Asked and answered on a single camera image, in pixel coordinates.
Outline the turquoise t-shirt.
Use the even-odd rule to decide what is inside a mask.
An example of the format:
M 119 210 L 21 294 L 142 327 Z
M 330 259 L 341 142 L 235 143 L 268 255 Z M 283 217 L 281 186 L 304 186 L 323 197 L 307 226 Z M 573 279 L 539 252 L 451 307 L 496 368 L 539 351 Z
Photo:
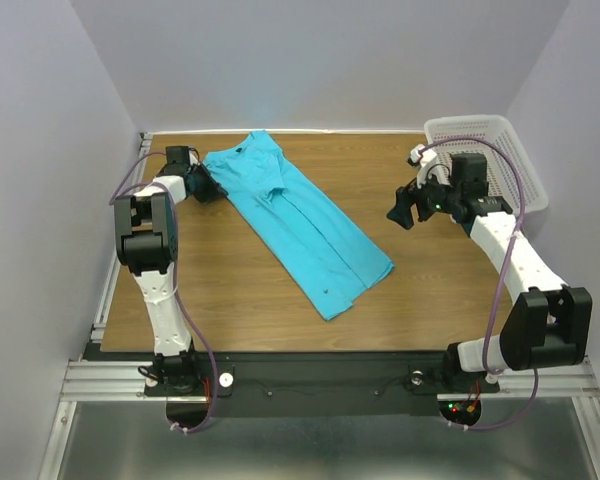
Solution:
M 392 260 L 268 132 L 251 132 L 207 154 L 204 164 L 324 320 L 352 308 L 392 272 Z

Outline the aluminium frame rail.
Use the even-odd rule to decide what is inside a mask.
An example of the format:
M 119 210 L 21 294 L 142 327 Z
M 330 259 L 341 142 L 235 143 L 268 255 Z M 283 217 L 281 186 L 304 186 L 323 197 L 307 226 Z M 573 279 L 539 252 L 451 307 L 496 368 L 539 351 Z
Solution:
M 138 364 L 128 361 L 72 361 L 68 364 L 60 399 L 83 401 L 142 401 L 151 398 L 144 393 L 143 377 Z M 533 375 L 507 372 L 499 377 L 499 390 L 481 397 L 523 399 L 531 395 Z M 600 388 L 590 364 L 559 367 L 539 373 L 538 398 L 599 398 Z

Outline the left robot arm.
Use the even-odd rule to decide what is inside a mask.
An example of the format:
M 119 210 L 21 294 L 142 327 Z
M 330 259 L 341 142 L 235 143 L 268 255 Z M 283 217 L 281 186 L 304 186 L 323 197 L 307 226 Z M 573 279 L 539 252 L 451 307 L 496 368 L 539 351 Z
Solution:
M 126 174 L 109 204 L 114 209 L 118 261 L 138 285 L 153 332 L 154 356 L 141 367 L 153 395 L 189 395 L 209 381 L 197 365 L 194 340 L 177 287 L 176 205 L 190 197 L 207 204 L 227 196 L 191 146 L 169 146 L 166 163 L 146 184 L 127 185 Z

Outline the white plastic basket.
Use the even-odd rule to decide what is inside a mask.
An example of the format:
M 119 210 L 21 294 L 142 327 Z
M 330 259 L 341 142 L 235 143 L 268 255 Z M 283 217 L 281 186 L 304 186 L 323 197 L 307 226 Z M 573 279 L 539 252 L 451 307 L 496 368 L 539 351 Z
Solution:
M 503 116 L 461 115 L 430 119 L 424 124 L 427 141 L 446 140 L 434 148 L 440 163 L 450 166 L 451 156 L 476 153 L 487 160 L 489 194 L 503 197 L 519 212 L 516 177 L 524 191 L 525 211 L 546 209 L 549 198 L 512 124 Z

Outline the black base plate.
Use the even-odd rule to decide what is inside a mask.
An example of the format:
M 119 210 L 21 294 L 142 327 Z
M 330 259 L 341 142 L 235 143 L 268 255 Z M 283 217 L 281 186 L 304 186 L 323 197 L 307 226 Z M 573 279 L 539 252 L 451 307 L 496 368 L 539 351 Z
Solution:
M 439 351 L 199 355 L 139 372 L 146 396 L 165 398 L 171 419 L 436 416 L 441 395 L 461 400 L 499 389 Z

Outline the left aluminium side rail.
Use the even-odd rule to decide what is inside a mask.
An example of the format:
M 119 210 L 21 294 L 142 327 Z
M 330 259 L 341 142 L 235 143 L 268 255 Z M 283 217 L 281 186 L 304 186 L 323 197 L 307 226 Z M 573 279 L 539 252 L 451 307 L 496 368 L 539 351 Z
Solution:
M 141 132 L 139 136 L 140 145 L 138 150 L 138 159 L 135 161 L 134 166 L 130 168 L 123 176 L 123 180 L 121 181 L 120 185 L 114 189 L 115 193 L 120 193 L 123 187 L 135 184 L 138 182 L 138 180 L 142 179 L 145 169 L 144 164 L 148 158 L 154 134 L 151 132 Z M 101 343 L 104 338 L 104 332 L 109 317 L 109 311 L 119 275 L 119 270 L 120 265 L 117 255 L 116 252 L 113 252 L 102 294 L 96 309 L 96 314 L 91 325 L 89 342 Z

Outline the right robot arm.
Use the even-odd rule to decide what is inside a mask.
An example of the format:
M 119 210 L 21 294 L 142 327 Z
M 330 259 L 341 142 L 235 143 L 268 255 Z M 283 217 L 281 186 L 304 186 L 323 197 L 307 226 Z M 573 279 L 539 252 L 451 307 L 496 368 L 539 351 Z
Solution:
M 489 193 L 487 159 L 459 153 L 450 165 L 417 146 L 408 158 L 416 177 L 397 189 L 389 220 L 404 229 L 436 213 L 461 225 L 499 274 L 496 292 L 509 293 L 512 309 L 499 333 L 452 343 L 440 366 L 442 383 L 462 390 L 476 375 L 578 365 L 583 362 L 593 300 L 571 287 L 542 260 L 521 231 L 521 213 Z

